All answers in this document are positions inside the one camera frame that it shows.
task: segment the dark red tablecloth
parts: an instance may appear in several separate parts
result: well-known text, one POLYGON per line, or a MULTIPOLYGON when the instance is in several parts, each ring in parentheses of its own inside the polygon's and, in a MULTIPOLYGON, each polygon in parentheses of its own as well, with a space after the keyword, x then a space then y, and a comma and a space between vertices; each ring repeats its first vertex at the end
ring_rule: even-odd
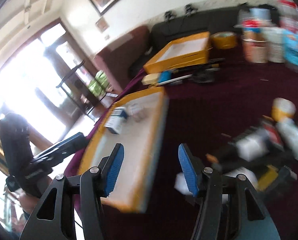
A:
MULTIPOLYGON (((123 214, 104 206, 110 239, 190 239, 198 210, 173 188, 175 176, 181 172, 177 157, 180 143, 187 143, 193 155, 207 164, 205 155, 228 141, 222 133, 236 136, 257 124, 263 114, 270 116, 272 102, 277 97, 295 104, 298 120, 297 73, 284 64, 248 63, 241 45, 229 50, 212 49, 210 58, 216 57, 226 58, 216 73, 216 83, 166 87, 169 110, 148 210, 146 214, 123 214)), ((133 83, 143 75, 139 73, 133 83)), ((75 155, 66 169, 67 176, 75 175, 81 156, 82 152, 75 155)), ((294 171, 298 174, 298 165, 294 171)), ((281 239, 296 239, 298 181, 287 195, 271 202, 268 210, 281 239)))

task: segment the orange container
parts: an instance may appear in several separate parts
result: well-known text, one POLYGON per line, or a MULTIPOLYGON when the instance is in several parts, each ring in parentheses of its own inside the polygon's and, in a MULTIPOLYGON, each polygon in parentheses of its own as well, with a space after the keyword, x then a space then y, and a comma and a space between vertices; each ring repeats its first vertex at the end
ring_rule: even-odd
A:
POLYGON ((193 34, 169 42, 145 65, 148 74, 206 63, 209 56, 209 32, 193 34))

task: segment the brown sofa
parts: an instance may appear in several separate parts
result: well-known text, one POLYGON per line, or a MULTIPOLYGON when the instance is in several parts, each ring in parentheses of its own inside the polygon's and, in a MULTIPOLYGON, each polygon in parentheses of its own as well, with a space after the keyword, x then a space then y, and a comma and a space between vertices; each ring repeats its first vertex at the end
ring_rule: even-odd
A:
POLYGON ((111 42, 95 55, 95 67, 106 73, 117 93, 122 92, 130 82, 129 67, 148 49, 149 34, 147 26, 140 26, 111 42))

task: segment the yellow tray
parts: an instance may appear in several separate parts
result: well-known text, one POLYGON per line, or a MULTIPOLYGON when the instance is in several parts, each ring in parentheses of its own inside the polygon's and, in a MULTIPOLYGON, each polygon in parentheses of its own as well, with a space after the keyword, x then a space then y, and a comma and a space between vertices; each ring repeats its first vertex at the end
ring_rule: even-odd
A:
POLYGON ((101 159, 108 156, 116 143, 122 143, 125 156, 117 178, 115 189, 104 204, 113 206, 122 212, 145 212, 154 179, 164 124, 168 106, 168 97, 164 88, 146 89, 125 96, 109 110, 97 132, 92 137, 81 160, 78 174, 82 174, 101 159), (110 133, 105 123, 113 109, 131 103, 145 106, 147 117, 140 122, 128 118, 120 135, 110 133))
POLYGON ((203 32, 169 42, 144 65, 145 71, 151 74, 206 63, 209 56, 209 36, 209 32, 203 32))

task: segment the yellow object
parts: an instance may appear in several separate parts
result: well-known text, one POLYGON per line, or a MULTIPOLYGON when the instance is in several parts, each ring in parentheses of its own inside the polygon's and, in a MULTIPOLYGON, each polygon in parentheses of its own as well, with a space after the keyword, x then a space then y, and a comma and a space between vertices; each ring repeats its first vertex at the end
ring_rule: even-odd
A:
POLYGON ((148 197, 148 184, 149 184, 148 178, 151 178, 151 176, 154 174, 154 167, 157 163, 157 160, 155 158, 157 158, 157 155, 158 155, 155 153, 159 149, 158 141, 159 141, 159 138, 161 139, 161 133, 163 131, 161 130, 161 125, 164 125, 164 122, 165 122, 164 120, 166 115, 165 102, 167 100, 167 97, 166 97, 164 88, 163 87, 149 88, 133 94, 129 94, 123 97, 120 101, 113 104, 110 110, 108 111, 108 113, 106 114, 104 120, 99 125, 97 132, 93 135, 92 139, 90 140, 90 143, 84 153, 84 156, 81 160, 81 164, 79 166, 78 174, 82 174, 90 167, 92 167, 94 163, 93 160, 95 158, 95 153, 97 151, 101 151, 104 147, 104 143, 105 143, 104 136, 107 132, 105 128, 105 123, 107 122, 112 111, 116 107, 125 105, 126 103, 134 99, 149 96, 155 93, 159 93, 157 95, 158 101, 156 103, 155 109, 152 109, 153 111, 153 114, 151 117, 152 121, 149 123, 150 132, 148 133, 147 140, 145 142, 145 152, 143 153, 139 152, 138 156, 134 156, 134 157, 132 156, 133 159, 137 159, 139 158, 139 156, 141 156, 139 161, 137 161, 136 165, 128 162, 128 159, 130 160, 130 156, 128 156, 128 151, 126 151, 126 148, 125 148, 125 158, 124 158, 124 162, 122 163, 120 173, 125 174, 125 170, 123 171, 123 169, 126 169, 126 168, 129 169, 128 171, 130 174, 130 178, 127 183, 131 184, 132 182, 132 190, 129 190, 127 192, 127 189, 124 187, 124 185, 119 184, 119 177, 118 177, 115 191, 116 193, 118 193, 118 191, 121 190, 121 188, 123 188, 124 195, 121 196, 119 200, 117 200, 117 198, 115 198, 114 200, 111 199, 110 195, 108 198, 101 198, 102 203, 114 206, 115 208, 119 209, 122 212, 142 212, 143 206, 145 205, 144 203, 146 202, 146 199, 148 197), (135 171, 130 169, 135 169, 135 171, 137 172, 136 177, 133 176, 135 171))
POLYGON ((233 32, 220 32, 211 35, 213 45, 217 49, 231 49, 236 47, 236 34, 233 32))
POLYGON ((153 73, 153 74, 149 74, 146 75, 143 79, 142 79, 142 84, 143 85, 150 85, 153 83, 157 83, 158 79, 159 79, 160 73, 153 73))
POLYGON ((272 106, 272 118, 279 122, 285 117, 293 118, 295 113, 295 105, 284 98, 276 98, 272 106))
POLYGON ((203 32, 169 42, 144 65, 145 71, 151 74, 206 63, 209 56, 209 35, 209 32, 203 32))
POLYGON ((267 187, 269 187, 272 182, 278 177, 278 170, 276 167, 268 165, 268 171, 261 176, 258 181, 258 190, 265 191, 267 187))

